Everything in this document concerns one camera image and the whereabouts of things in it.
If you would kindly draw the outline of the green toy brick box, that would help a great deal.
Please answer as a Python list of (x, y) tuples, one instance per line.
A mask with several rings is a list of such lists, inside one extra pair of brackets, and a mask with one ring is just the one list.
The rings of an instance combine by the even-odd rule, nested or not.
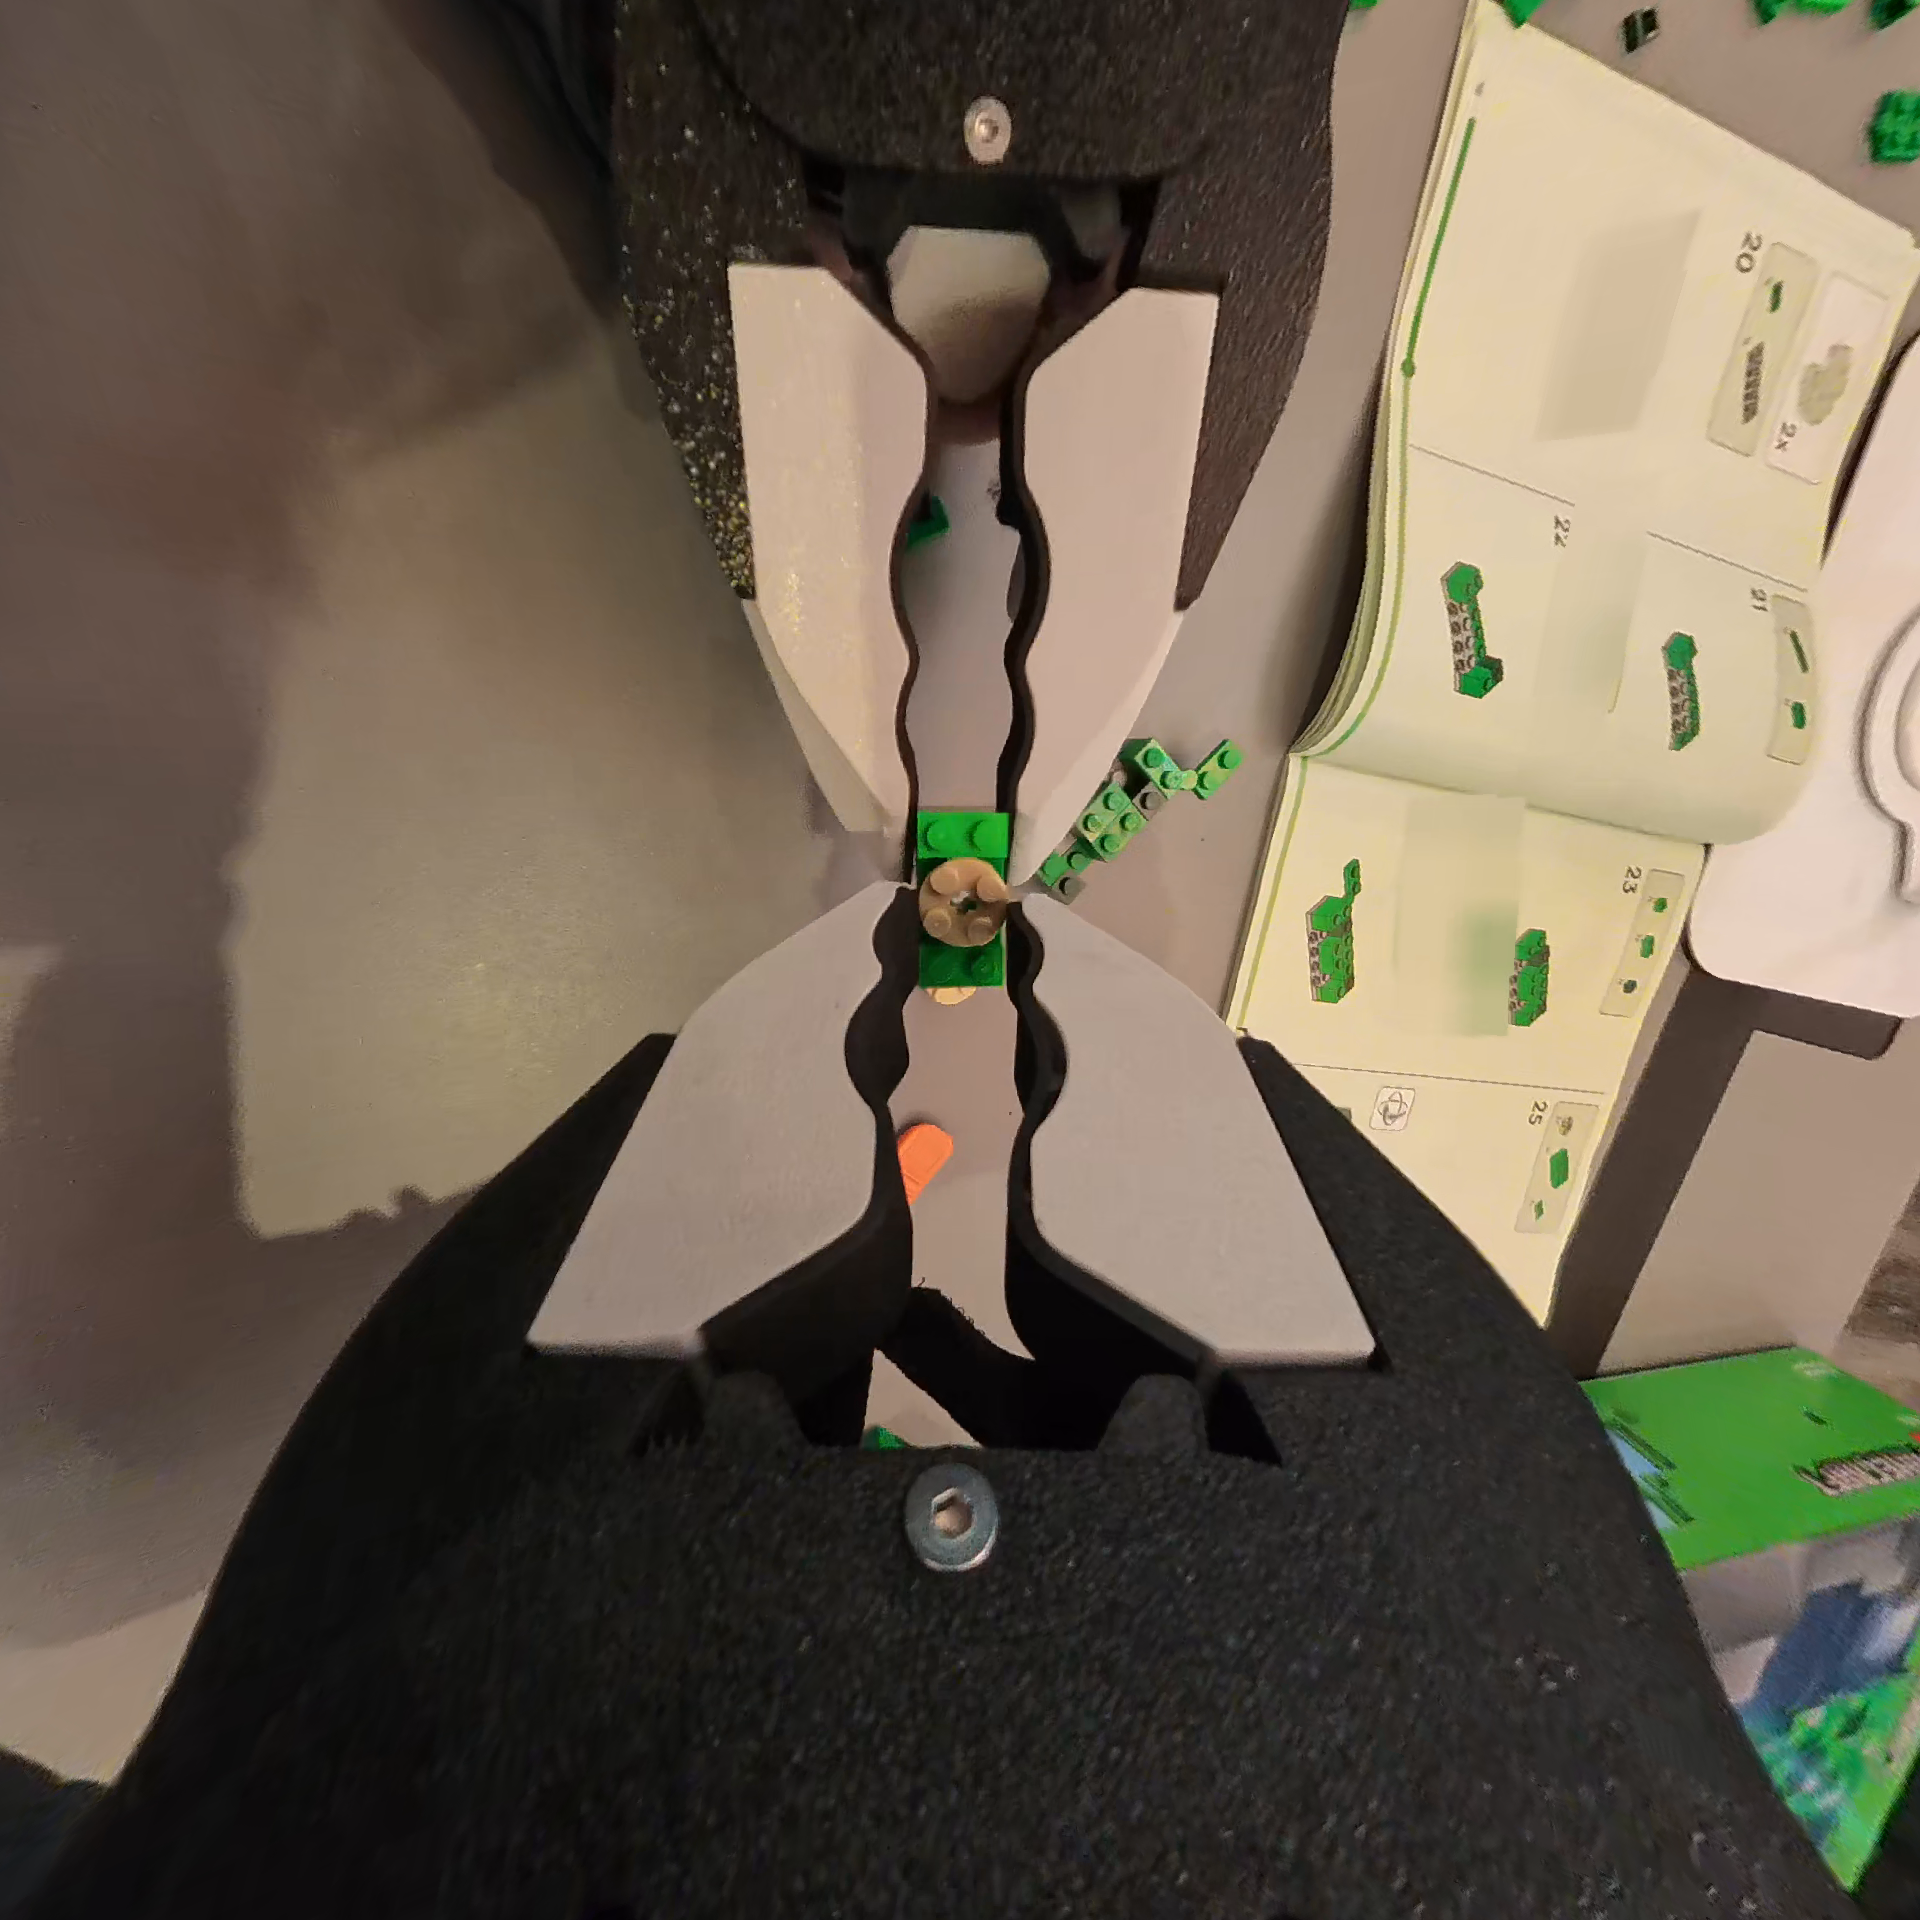
[(1585, 1391), (1771, 1784), (1854, 1893), (1919, 1773), (1919, 1409), (1805, 1346)]

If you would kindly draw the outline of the white panel stand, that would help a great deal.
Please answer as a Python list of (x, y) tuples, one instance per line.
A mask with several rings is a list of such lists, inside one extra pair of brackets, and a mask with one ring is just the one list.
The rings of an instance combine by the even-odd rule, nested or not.
[(1865, 435), (1814, 589), (1822, 717), (1765, 833), (1711, 853), (1689, 921), (1717, 978), (1919, 1015), (1919, 344)]

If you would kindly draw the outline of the green plate with tan stud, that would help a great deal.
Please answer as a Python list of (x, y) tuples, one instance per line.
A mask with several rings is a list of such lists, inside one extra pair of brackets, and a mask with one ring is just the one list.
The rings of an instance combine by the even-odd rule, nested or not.
[(1005, 984), (1012, 817), (982, 808), (917, 814), (918, 979), (938, 1005)]

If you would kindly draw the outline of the green and grey brick cluster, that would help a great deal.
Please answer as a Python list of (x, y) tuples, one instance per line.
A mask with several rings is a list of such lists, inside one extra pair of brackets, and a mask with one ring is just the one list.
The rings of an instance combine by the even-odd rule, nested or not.
[(1181, 763), (1158, 735), (1131, 735), (1030, 884), (1061, 902), (1076, 899), (1087, 875), (1127, 853), (1167, 805), (1181, 796), (1212, 802), (1242, 766), (1245, 751), (1231, 735), (1197, 763)]

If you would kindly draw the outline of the toy brick instruction booklet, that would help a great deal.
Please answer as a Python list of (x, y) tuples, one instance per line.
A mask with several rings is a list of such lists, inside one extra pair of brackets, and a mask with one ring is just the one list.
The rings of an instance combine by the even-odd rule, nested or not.
[(1230, 1024), (1547, 1319), (1717, 844), (1822, 745), (1814, 625), (1919, 234), (1503, 3), (1464, 12), (1357, 616)]

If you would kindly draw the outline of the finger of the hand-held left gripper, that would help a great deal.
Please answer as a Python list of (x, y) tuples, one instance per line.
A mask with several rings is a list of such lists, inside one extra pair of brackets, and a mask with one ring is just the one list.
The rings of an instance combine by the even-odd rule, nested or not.
[(727, 294), (756, 561), (744, 610), (836, 820), (902, 841), (917, 653), (897, 556), (927, 467), (924, 361), (830, 268), (735, 262)]
[(1026, 377), (1020, 482), (1043, 587), (1020, 660), (1030, 739), (1014, 777), (1014, 883), (1073, 827), (1178, 634), (1213, 333), (1216, 294), (1136, 285)]

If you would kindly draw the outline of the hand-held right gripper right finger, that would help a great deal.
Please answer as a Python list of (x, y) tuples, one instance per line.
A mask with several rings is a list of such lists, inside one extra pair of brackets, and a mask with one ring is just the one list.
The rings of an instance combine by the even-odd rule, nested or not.
[(1057, 899), (1020, 911), (1008, 1284), (1200, 1369), (1364, 1366), (1374, 1331), (1236, 1030)]

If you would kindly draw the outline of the grey desk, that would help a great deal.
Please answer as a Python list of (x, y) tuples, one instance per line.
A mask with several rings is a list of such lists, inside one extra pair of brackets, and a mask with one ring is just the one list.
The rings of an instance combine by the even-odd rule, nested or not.
[(373, 1295), (866, 880), (487, 21), (6, 3), (6, 1746), (130, 1758)]

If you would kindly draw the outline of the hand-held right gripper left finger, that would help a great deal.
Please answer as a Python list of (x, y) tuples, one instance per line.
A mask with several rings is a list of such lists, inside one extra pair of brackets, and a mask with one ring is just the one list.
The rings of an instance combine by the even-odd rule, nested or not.
[(914, 1279), (891, 1094), (917, 899), (875, 883), (683, 1023), (532, 1319), (540, 1349), (862, 1358)]

